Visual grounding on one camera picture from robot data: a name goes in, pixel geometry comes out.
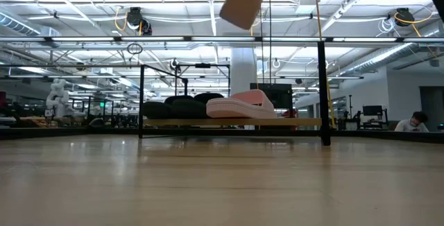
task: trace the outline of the ceiling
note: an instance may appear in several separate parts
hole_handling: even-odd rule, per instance
[[[114,25],[114,17],[124,18],[125,12],[129,7],[139,6],[142,8],[142,14],[149,20],[153,28],[154,36],[162,35],[206,35],[206,36],[317,36],[317,19],[310,19],[310,14],[317,16],[316,2],[314,0],[264,0],[262,5],[262,15],[264,21],[261,24],[260,18],[257,18],[257,25],[253,26],[251,31],[244,31],[229,24],[219,18],[219,12],[223,0],[213,0],[212,6],[209,0],[68,0],[72,2],[76,9],[66,3],[66,0],[0,0],[0,8],[16,15],[29,26],[48,26],[58,31],[62,36],[117,36],[118,33],[123,36],[137,35],[137,32],[129,29],[120,31]],[[339,8],[346,6],[349,0],[320,0],[321,26],[326,26],[327,20]],[[397,8],[408,8],[414,14],[417,20],[426,19],[431,12],[436,9],[432,0],[356,0],[350,7],[344,10],[343,14],[328,24],[323,36],[359,36],[359,37],[395,37],[395,36],[416,36],[411,26],[394,26],[390,31],[381,30],[383,19],[389,14],[393,16]],[[214,9],[214,20],[212,19],[212,9]],[[96,26],[86,20],[94,19]],[[426,27],[438,20],[438,15],[434,13],[431,19],[418,24],[419,29]],[[118,24],[123,26],[124,20],[118,19]],[[9,28],[0,26],[0,36],[23,36]],[[150,50],[144,50],[137,60],[149,64],[153,67],[169,71],[169,65],[172,59],[180,63],[193,64],[197,62],[211,62],[219,64],[229,64],[231,59],[231,48],[233,44],[191,44],[188,42],[146,44]],[[39,49],[38,44],[9,44],[17,49],[27,51],[37,58],[49,59],[50,51]],[[76,64],[84,62],[85,64],[124,64],[131,55],[122,51],[119,55],[118,50],[109,48],[107,50],[75,50],[69,51],[67,48],[76,46],[75,43],[64,43],[66,50],[52,50],[55,58],[60,59],[58,64],[63,68],[64,64]],[[262,59],[262,49],[264,59],[268,60],[270,55],[270,45],[265,43],[251,44],[257,59]],[[347,67],[359,58],[377,50],[381,46],[372,44],[360,44],[349,46],[329,46],[326,48],[326,59],[329,62],[329,72],[336,69]],[[316,45],[272,45],[271,57],[281,61],[280,67],[272,67],[272,74],[315,76],[317,74],[317,48]],[[33,61],[35,64],[42,63],[38,59]],[[410,68],[410,71],[435,71],[427,63],[417,64]],[[65,73],[87,74],[84,71],[73,71],[66,69]],[[114,73],[121,75],[138,75],[138,69],[128,67],[115,67]],[[30,74],[19,70],[17,74]],[[218,69],[193,69],[187,71],[188,75],[220,75],[221,78],[214,80],[190,80],[190,86],[222,86],[226,87],[228,81]],[[307,81],[302,86],[311,86]],[[97,85],[107,86],[105,80],[100,80]],[[153,90],[169,90],[170,84],[161,80],[147,80]]]

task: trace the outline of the man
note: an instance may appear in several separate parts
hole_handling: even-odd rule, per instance
[[[429,120],[424,112],[414,112],[411,119],[400,121],[395,132],[429,132],[424,123]]]

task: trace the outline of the hardwood floor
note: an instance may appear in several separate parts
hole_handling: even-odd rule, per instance
[[[379,139],[0,141],[1,225],[444,225],[444,146]]]

